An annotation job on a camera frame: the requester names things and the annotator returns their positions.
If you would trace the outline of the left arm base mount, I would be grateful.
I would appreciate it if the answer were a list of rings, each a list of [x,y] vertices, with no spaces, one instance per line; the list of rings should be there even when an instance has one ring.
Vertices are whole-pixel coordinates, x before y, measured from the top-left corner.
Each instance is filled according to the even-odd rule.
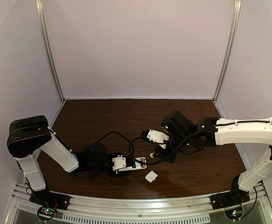
[[[56,217],[59,210],[67,210],[69,205],[70,196],[53,193],[48,189],[43,189],[40,191],[34,191],[30,189],[29,201],[40,205],[41,207],[37,209],[37,217],[43,221],[48,222]]]

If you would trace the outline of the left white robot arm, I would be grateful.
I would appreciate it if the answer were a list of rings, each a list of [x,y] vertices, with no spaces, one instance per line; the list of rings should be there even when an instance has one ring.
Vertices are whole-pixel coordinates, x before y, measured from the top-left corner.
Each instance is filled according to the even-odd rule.
[[[37,150],[45,152],[74,177],[101,171],[113,172],[114,162],[104,144],[94,143],[82,152],[73,152],[49,127],[43,115],[13,121],[9,126],[7,147],[34,191],[47,188],[45,177],[34,156]]]

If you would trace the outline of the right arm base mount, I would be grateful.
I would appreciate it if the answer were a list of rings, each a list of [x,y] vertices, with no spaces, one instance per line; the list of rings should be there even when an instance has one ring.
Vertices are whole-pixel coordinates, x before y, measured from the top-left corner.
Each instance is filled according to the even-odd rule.
[[[248,202],[250,200],[250,196],[248,191],[243,191],[239,189],[239,177],[240,175],[237,175],[233,179],[230,191],[225,193],[213,194],[209,197],[213,210],[225,209],[227,207],[237,205],[237,207],[234,209],[224,210],[225,217],[233,222],[240,221],[243,218],[247,217],[254,209],[258,199],[258,193],[256,187],[254,186],[253,189],[256,194],[255,201],[248,212],[244,211],[243,203]]]

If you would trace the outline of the white red remote control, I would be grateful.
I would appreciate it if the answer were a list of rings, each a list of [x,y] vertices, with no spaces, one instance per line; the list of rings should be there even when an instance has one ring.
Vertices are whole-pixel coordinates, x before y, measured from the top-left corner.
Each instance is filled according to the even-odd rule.
[[[125,171],[136,171],[136,170],[142,170],[140,168],[140,163],[136,162],[135,160],[131,159],[131,158],[127,158],[126,159],[126,166],[119,169],[119,172],[125,172]]]

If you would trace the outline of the white battery cover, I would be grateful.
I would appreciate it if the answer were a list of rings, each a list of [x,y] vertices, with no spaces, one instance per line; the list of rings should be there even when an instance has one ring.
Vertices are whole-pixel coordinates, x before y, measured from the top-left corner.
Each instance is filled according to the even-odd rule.
[[[146,176],[145,179],[149,182],[152,183],[153,181],[156,180],[156,178],[158,177],[158,174],[155,173],[153,170],[150,171]]]

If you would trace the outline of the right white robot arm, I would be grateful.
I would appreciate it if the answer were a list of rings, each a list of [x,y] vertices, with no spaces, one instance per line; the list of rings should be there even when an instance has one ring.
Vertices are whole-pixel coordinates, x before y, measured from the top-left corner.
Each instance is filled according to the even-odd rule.
[[[272,117],[265,119],[202,118],[197,124],[181,112],[169,114],[161,123],[166,133],[150,130],[147,138],[157,143],[156,153],[172,163],[178,152],[227,144],[265,144],[269,148],[247,171],[235,178],[234,190],[249,192],[272,172]]]

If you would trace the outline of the orange battery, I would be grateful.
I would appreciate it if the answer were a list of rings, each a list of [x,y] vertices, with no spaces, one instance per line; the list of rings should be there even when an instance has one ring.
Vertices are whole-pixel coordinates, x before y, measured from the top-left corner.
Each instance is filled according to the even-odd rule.
[[[147,168],[147,165],[146,165],[146,158],[145,158],[145,157],[140,158],[139,161],[141,162],[140,168],[141,168],[141,169],[146,169],[146,168]]]

